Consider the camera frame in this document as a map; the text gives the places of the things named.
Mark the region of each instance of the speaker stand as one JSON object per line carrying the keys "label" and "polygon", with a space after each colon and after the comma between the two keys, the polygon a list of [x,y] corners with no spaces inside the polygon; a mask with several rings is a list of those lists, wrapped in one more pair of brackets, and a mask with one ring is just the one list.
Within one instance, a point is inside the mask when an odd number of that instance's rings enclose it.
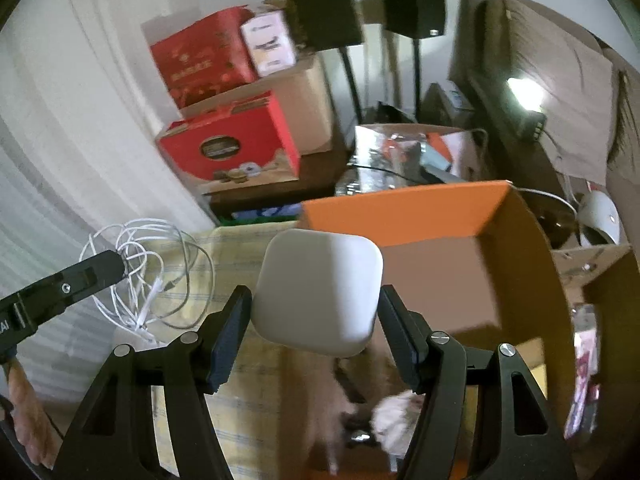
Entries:
{"label": "speaker stand", "polygon": [[415,89],[415,120],[420,122],[420,105],[422,99],[420,98],[420,80],[422,74],[420,73],[420,39],[414,38],[414,89]]}
{"label": "speaker stand", "polygon": [[342,58],[344,71],[347,74],[347,81],[349,82],[349,89],[351,90],[351,100],[353,101],[353,108],[356,110],[358,124],[362,124],[364,122],[364,119],[362,117],[362,108],[360,107],[360,98],[358,97],[356,79],[353,76],[353,67],[351,66],[351,60],[349,59],[349,51],[345,46],[340,47],[338,51],[340,51],[340,57]]}

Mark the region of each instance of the red gift box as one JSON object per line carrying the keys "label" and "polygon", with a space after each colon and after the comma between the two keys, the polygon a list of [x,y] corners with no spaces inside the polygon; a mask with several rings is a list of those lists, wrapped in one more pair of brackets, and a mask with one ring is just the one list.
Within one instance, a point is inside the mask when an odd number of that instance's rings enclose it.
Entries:
{"label": "red gift box", "polygon": [[158,143],[202,193],[295,180],[300,169],[300,154],[271,92],[177,121]]}
{"label": "red gift box", "polygon": [[151,46],[151,54],[178,108],[258,79],[240,25],[245,7],[220,10]]}

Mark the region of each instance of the lit light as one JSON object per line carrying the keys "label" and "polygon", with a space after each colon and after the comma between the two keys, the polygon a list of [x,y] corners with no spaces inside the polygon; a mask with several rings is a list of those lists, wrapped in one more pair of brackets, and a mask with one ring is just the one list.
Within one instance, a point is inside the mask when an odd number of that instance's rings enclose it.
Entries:
{"label": "lit light", "polygon": [[510,77],[507,79],[507,84],[525,110],[532,110],[534,112],[542,111],[540,105],[545,96],[545,91],[542,86],[526,77],[521,79]]}

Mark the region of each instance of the black cable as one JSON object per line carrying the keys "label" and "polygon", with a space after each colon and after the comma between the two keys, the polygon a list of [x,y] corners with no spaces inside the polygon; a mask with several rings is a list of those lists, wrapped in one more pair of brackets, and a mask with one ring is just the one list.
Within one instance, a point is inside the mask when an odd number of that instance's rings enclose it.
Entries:
{"label": "black cable", "polygon": [[415,87],[415,120],[420,122],[421,90],[420,80],[420,39],[414,38],[414,87]]}
{"label": "black cable", "polygon": [[356,117],[358,118],[358,124],[364,123],[362,115],[362,108],[360,107],[360,98],[358,97],[358,88],[356,86],[356,79],[353,76],[353,67],[349,59],[349,52],[347,47],[342,46],[338,49],[340,57],[342,58],[342,64],[344,65],[344,71],[347,75],[347,81],[349,82],[349,88],[351,90],[351,100],[353,101],[353,108],[356,110]]}
{"label": "black cable", "polygon": [[359,164],[347,164],[347,168],[360,168],[361,170],[377,170],[377,171],[383,171],[384,173],[388,173],[388,174],[392,174],[395,176],[399,176],[400,178],[404,178],[407,182],[411,182],[413,184],[420,184],[421,186],[423,184],[428,184],[428,182],[425,181],[420,181],[420,180],[414,180],[412,178],[408,178],[400,173],[396,173],[393,170],[388,170],[386,168],[374,168],[373,166],[361,166]]}

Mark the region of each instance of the wooden table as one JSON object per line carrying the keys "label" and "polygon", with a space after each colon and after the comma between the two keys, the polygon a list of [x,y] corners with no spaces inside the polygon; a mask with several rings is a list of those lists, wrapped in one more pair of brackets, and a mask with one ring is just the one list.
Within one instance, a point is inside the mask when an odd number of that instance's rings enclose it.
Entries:
{"label": "wooden table", "polygon": [[298,180],[212,193],[208,196],[211,210],[215,215],[228,216],[236,211],[280,207],[333,196],[335,184],[350,157],[341,133],[334,134],[333,144],[328,152],[302,156]]}

